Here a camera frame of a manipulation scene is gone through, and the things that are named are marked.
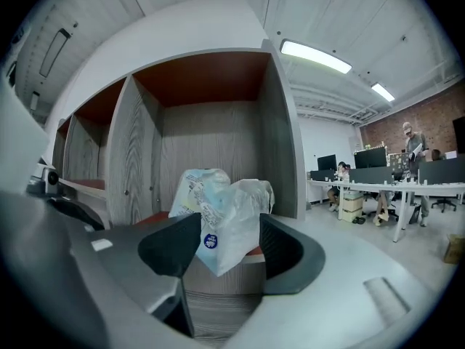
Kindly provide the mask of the white long office table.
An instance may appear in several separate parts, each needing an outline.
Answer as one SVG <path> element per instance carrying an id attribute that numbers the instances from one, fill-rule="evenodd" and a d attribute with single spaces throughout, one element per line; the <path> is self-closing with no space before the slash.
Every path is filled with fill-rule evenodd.
<path id="1" fill-rule="evenodd" d="M 411 194 L 415 193 L 419 196 L 463 196 L 465 194 L 465 183 L 446 183 L 446 184 L 418 184 L 418 183 L 400 183 L 399 185 L 389 184 L 366 184 L 366 183 L 349 183 L 349 182 L 325 182 L 307 180 L 308 185 L 318 186 L 325 188 L 328 186 L 336 186 L 341 189 L 341 199 L 344 198 L 344 190 L 358 190 L 365 192 L 376 191 L 397 191 L 401 192 L 401 202 L 399 211 L 399 220 L 395 228 L 393 242 L 397 243 L 402 230 L 406 229 L 408 202 L 410 201 Z"/>

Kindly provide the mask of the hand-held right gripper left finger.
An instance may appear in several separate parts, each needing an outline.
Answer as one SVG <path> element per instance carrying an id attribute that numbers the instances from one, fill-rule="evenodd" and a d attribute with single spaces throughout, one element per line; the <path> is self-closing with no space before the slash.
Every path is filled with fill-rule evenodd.
<path id="1" fill-rule="evenodd" d="M 199 214 L 89 232 L 70 221 L 71 251 L 109 337 L 192 337 L 183 283 Z"/>

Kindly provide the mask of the beige storage crate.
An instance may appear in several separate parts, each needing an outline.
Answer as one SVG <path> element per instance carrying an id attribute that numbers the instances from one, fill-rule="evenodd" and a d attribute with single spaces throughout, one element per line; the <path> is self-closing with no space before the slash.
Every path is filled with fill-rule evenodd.
<path id="1" fill-rule="evenodd" d="M 361 217 L 363 212 L 364 195 L 360 191 L 349 190 L 344 193 L 341 218 L 346 222 L 352 222 L 356 217 Z"/>

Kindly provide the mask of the black office chair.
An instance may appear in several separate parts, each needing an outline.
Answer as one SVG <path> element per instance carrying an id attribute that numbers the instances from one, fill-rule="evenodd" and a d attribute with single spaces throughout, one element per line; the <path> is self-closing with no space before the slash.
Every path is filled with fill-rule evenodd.
<path id="1" fill-rule="evenodd" d="M 457 208 L 456 204 L 453 203 L 451 199 L 447 197 L 439 198 L 438 200 L 436 200 L 435 202 L 431 204 L 432 209 L 435 207 L 441 208 L 442 213 L 445 211 L 445 208 L 447 206 L 451 207 L 454 212 L 456 211 L 456 208 Z"/>

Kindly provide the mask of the white plastic wipes packet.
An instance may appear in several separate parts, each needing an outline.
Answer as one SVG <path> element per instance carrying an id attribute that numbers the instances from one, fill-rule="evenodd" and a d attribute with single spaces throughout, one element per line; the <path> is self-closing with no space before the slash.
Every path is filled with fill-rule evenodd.
<path id="1" fill-rule="evenodd" d="M 275 203 L 266 180 L 232 183 L 221 169 L 189 169 L 179 181 L 170 217 L 201 214 L 197 257 L 216 276 L 222 276 L 259 246 L 261 214 Z"/>

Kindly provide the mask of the unlit ceiling light fixture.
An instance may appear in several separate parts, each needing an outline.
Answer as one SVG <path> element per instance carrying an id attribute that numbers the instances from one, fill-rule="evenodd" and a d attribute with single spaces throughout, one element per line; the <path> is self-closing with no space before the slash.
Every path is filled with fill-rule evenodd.
<path id="1" fill-rule="evenodd" d="M 71 34 L 64 28 L 61 28 L 58 32 L 56 32 L 39 69 L 40 76 L 46 78 L 49 75 L 52 66 L 70 38 Z"/>

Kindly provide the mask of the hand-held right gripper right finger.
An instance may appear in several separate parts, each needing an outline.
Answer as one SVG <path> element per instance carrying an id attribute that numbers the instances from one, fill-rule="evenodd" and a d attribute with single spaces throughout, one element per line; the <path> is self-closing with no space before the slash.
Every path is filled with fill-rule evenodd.
<path id="1" fill-rule="evenodd" d="M 225 349 L 398 349 L 436 300 L 400 263 L 344 231 L 263 214 L 259 245 L 262 300 Z"/>

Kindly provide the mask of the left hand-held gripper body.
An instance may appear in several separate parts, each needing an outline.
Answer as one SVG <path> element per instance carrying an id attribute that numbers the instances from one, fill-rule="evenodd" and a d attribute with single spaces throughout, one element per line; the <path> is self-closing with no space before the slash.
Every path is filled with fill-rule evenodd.
<path id="1" fill-rule="evenodd" d="M 53 166 L 37 163 L 31 175 L 27 193 L 33 196 L 60 196 L 59 175 Z"/>

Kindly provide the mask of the sticker covered laptop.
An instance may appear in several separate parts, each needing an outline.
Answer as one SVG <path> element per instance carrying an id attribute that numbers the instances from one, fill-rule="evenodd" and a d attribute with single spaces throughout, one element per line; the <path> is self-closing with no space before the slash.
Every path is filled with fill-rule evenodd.
<path id="1" fill-rule="evenodd" d="M 387 163 L 393 171 L 405 172 L 409 170 L 408 153 L 390 153 L 387 156 Z"/>

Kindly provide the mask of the long ceiling light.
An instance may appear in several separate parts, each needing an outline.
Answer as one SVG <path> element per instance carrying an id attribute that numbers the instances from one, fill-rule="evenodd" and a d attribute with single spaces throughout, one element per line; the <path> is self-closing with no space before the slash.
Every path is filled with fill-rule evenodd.
<path id="1" fill-rule="evenodd" d="M 371 89 L 376 92 L 378 95 L 383 97 L 387 102 L 392 102 L 395 100 L 395 97 L 380 83 L 375 83 L 371 86 Z"/>
<path id="2" fill-rule="evenodd" d="M 280 51 L 284 55 L 309 60 L 332 68 L 333 70 L 343 74 L 347 74 L 352 70 L 352 66 L 349 63 L 346 63 L 333 55 L 320 51 L 319 49 L 314 49 L 294 41 L 284 40 L 280 46 Z"/>

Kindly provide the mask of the cardboard box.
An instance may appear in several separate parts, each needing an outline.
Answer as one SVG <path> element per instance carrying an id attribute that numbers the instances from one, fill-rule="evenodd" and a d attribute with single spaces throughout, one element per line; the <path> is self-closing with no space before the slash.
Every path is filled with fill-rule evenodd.
<path id="1" fill-rule="evenodd" d="M 465 254 L 465 236 L 450 234 L 443 262 L 447 264 L 459 264 Z"/>

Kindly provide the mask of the dark table partition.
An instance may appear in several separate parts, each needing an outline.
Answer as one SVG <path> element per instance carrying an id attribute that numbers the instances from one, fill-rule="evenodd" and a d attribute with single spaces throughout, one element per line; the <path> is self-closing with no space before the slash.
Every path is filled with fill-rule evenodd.
<path id="1" fill-rule="evenodd" d="M 337 172 L 333 169 L 310 171 L 310 179 L 321 182 L 334 182 L 339 180 Z"/>
<path id="2" fill-rule="evenodd" d="M 420 163 L 418 181 L 423 185 L 465 183 L 465 156 Z"/>
<path id="3" fill-rule="evenodd" d="M 362 184 L 392 184 L 392 170 L 389 167 L 351 169 L 349 181 Z"/>

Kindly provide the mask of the black wall television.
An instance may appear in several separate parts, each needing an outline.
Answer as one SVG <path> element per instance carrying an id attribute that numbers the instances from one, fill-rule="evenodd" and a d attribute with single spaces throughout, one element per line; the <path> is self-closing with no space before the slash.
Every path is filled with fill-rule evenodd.
<path id="1" fill-rule="evenodd" d="M 458 154 L 465 154 L 465 116 L 453 120 Z"/>

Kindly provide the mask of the wooden cubby shelf unit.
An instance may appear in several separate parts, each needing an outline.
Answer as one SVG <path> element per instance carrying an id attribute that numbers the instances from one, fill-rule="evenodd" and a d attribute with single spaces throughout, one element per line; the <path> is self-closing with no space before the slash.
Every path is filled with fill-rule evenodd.
<path id="1" fill-rule="evenodd" d="M 65 181 L 103 194 L 108 230 L 168 219 L 188 169 L 221 169 L 232 182 L 266 180 L 273 214 L 304 216 L 302 138 L 268 41 L 117 76 L 60 122 L 52 161 Z M 188 290 L 207 294 L 263 294 L 265 279 L 264 254 L 222 276 L 194 256 L 182 278 Z"/>

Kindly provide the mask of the grey wood-grain board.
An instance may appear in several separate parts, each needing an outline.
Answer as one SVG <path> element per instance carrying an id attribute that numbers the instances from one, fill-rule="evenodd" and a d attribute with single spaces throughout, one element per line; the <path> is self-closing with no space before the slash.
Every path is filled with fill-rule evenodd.
<path id="1" fill-rule="evenodd" d="M 206 345 L 228 341 L 259 306 L 260 294 L 207 294 L 186 291 L 194 338 Z"/>

